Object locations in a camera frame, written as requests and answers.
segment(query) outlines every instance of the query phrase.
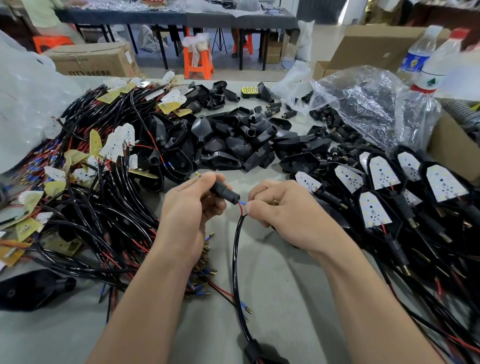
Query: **chair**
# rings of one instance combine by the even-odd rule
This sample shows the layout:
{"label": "chair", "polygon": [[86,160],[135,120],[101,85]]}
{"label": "chair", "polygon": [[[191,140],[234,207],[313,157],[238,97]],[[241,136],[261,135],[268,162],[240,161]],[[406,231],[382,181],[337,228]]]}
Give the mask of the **chair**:
{"label": "chair", "polygon": [[[247,42],[243,45],[244,49],[248,49],[248,54],[253,54],[253,36],[252,34],[247,35]],[[233,53],[237,53],[237,45],[233,45]]]}
{"label": "chair", "polygon": [[42,54],[46,50],[58,47],[72,45],[73,42],[67,36],[34,36],[33,43],[38,54]]}
{"label": "chair", "polygon": [[212,52],[211,50],[202,50],[200,52],[200,61],[198,62],[198,67],[192,66],[193,53],[188,51],[188,48],[183,50],[183,59],[185,63],[185,78],[190,78],[190,72],[200,72],[203,73],[205,80],[210,80],[212,78],[212,73],[214,72],[213,63],[212,63]]}

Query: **water bottle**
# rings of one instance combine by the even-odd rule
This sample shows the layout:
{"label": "water bottle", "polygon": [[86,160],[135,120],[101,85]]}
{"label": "water bottle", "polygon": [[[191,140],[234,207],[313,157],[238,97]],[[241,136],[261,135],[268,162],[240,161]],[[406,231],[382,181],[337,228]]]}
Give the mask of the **water bottle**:
{"label": "water bottle", "polygon": [[469,33],[469,29],[457,28],[452,31],[450,38],[443,43],[425,62],[423,68],[412,86],[413,91],[424,94],[433,94],[441,81],[455,66],[460,54],[462,40]]}
{"label": "water bottle", "polygon": [[408,50],[400,68],[398,68],[397,76],[409,87],[413,85],[423,64],[437,48],[437,37],[442,29],[441,26],[430,25],[422,38],[417,40]]}

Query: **concrete floor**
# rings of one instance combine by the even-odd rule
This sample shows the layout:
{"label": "concrete floor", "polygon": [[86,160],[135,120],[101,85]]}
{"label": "concrete floor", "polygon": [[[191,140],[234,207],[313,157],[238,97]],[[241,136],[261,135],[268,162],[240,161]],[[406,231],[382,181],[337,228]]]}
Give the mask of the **concrete floor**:
{"label": "concrete floor", "polygon": [[[215,31],[215,29],[205,30],[205,32],[211,35],[211,44],[213,44]],[[337,25],[316,25],[313,28],[312,65],[314,65],[316,61],[329,61],[332,58],[343,38],[344,31],[345,27]],[[213,49],[212,59],[215,67],[215,74],[212,76],[213,80],[275,82],[283,79],[288,69],[293,65],[293,60],[284,60],[282,64],[268,64],[266,70],[262,71],[262,64],[258,61],[257,51],[260,37],[259,35],[253,35],[253,44],[256,50],[252,55],[244,53],[244,70],[239,71],[238,59],[231,57],[233,52],[233,38],[229,29],[224,29],[224,38],[227,45],[227,53],[225,53],[225,49],[219,51],[216,45]],[[169,69],[175,71],[177,74],[183,73],[183,56],[176,56],[170,39],[168,39],[166,55]],[[137,63],[145,72],[146,77],[162,78],[165,74],[165,68],[160,54],[139,50],[139,54],[135,57]]]}

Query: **table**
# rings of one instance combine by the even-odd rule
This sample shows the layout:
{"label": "table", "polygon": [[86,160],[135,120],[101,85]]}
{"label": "table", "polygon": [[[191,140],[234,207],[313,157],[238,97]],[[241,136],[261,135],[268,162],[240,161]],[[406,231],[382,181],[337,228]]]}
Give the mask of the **table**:
{"label": "table", "polygon": [[[112,24],[127,24],[130,36],[132,31],[129,24],[168,24],[182,25],[191,28],[238,28],[244,29],[286,29],[291,37],[291,42],[296,43],[300,35],[297,18],[285,9],[281,9],[280,15],[262,14],[245,15],[238,18],[231,14],[222,12],[204,12],[204,13],[180,13],[167,11],[147,11],[147,12],[115,12],[108,10],[82,10],[69,8],[55,11],[59,19],[64,23],[73,24],[107,24],[109,28]],[[109,39],[104,31],[104,37],[107,42]],[[168,69],[167,60],[163,44],[160,42],[165,68]],[[240,70],[243,70],[243,47],[239,49]],[[266,67],[266,57],[263,60],[263,70]]]}
{"label": "table", "polygon": [[[73,78],[82,87],[96,87],[103,82],[103,77]],[[228,88],[237,93],[242,87],[255,85],[228,81]],[[242,99],[239,104],[227,102],[222,111],[258,105],[266,103]],[[312,125],[312,119],[301,114],[290,121],[292,130],[299,133],[306,133]],[[277,159],[267,169],[257,167],[249,173],[236,170],[224,174],[245,201],[250,189],[262,180],[285,180],[279,172]],[[142,193],[159,215],[163,194]],[[214,282],[226,290],[230,290],[233,237],[239,216],[238,207],[229,205],[206,229],[207,233],[215,232],[209,252],[211,266],[218,269]],[[243,224],[238,257],[240,296],[253,310],[248,325],[254,337],[274,345],[292,364],[350,363],[326,276],[312,258],[250,218]],[[3,272],[0,279],[36,268],[35,263],[20,264]],[[0,312],[1,363],[84,364],[105,326],[107,302],[97,303],[101,286],[78,279],[71,294],[43,309],[32,313]],[[405,289],[396,291],[412,310],[425,316],[414,300],[410,303]],[[244,364],[245,346],[233,307],[212,292],[211,296],[183,302],[170,362]]]}

